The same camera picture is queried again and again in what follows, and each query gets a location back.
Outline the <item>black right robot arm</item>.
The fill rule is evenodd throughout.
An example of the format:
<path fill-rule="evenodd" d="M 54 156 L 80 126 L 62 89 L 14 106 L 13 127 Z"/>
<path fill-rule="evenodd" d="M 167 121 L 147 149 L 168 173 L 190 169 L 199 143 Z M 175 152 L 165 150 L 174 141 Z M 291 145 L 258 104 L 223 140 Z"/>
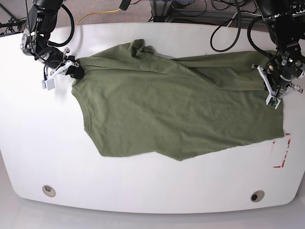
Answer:
<path fill-rule="evenodd" d="M 66 41 L 56 43 L 50 41 L 50 37 L 56 27 L 58 11 L 61 8 L 70 18 L 71 31 Z M 44 71 L 51 68 L 59 74 L 81 79 L 84 77 L 84 70 L 79 62 L 74 56 L 68 55 L 68 48 L 63 52 L 59 50 L 72 40 L 74 31 L 73 15 L 62 0 L 34 0 L 32 8 L 27 10 L 20 48 L 25 55 L 33 56 L 36 61 L 44 64 Z"/>

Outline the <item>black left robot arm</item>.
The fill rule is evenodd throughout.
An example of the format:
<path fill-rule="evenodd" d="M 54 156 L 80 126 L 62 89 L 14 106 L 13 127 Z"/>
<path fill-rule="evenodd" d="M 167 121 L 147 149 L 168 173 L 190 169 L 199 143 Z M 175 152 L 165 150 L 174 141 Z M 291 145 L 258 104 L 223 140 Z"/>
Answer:
<path fill-rule="evenodd" d="M 256 0 L 261 16 L 254 18 L 247 29 L 247 38 L 251 46 L 267 58 L 266 87 L 274 97 L 292 86 L 291 82 L 305 74 L 305 57 L 301 54 L 299 40 L 304 38 L 304 24 L 293 18 L 294 9 L 290 0 Z M 275 54 L 257 47 L 252 38 L 252 27 L 263 21 L 269 36 L 276 45 Z"/>

